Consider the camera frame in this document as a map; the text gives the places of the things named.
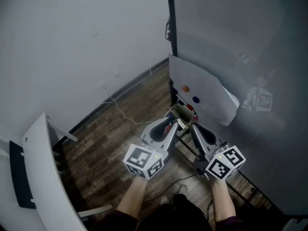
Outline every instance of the floor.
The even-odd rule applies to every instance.
[[[136,123],[162,118],[170,108],[168,80],[168,65],[165,65],[118,98],[118,107]],[[122,160],[130,144],[137,141],[146,125],[135,125],[124,119],[115,107],[114,103],[109,104],[78,129],[74,133],[79,138],[77,143],[67,141],[63,144],[63,183],[76,211],[106,204],[117,206],[132,181],[133,176],[128,173]],[[194,147],[190,135],[185,135],[183,140]],[[170,151],[168,164],[149,181],[145,201],[158,196],[172,182],[194,174],[191,167],[193,154],[180,142],[175,147]],[[239,173],[228,182],[246,199],[254,190]],[[206,215],[212,200],[208,182],[197,176],[182,180],[166,192],[167,196],[171,198],[181,184],[188,186],[189,200]],[[244,205],[244,201],[233,191],[230,190],[230,194],[237,207]],[[145,204],[142,214],[150,214],[159,202],[160,198],[157,198]],[[257,208],[271,206],[259,192],[250,202]],[[103,215],[97,215],[95,221],[101,218]],[[214,227],[212,206],[209,221]]]

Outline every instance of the shoe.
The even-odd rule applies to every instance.
[[[187,198],[188,196],[188,189],[186,185],[180,185],[180,188],[178,190],[178,194],[183,194]]]
[[[166,195],[162,196],[162,198],[160,200],[160,206],[162,206],[164,204],[170,204],[170,200],[167,198]]]

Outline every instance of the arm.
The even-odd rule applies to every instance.
[[[137,218],[141,209],[147,185],[147,180],[140,177],[135,177],[129,189],[122,198],[119,206],[117,207],[117,210],[131,217]]]
[[[224,180],[211,179],[213,193],[214,220],[220,222],[236,216],[235,208]]]

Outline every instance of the white cube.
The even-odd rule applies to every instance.
[[[217,179],[225,180],[236,173],[245,161],[243,154],[233,146],[216,154],[206,167],[206,171]]]
[[[147,180],[164,166],[163,156],[160,153],[134,144],[130,145],[123,162],[131,173]]]

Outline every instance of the dark purple sleeve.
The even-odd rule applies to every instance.
[[[216,223],[216,231],[246,231],[247,226],[237,217],[230,217]]]
[[[125,230],[135,231],[137,220],[121,211],[115,210],[107,214],[95,225],[92,231]]]

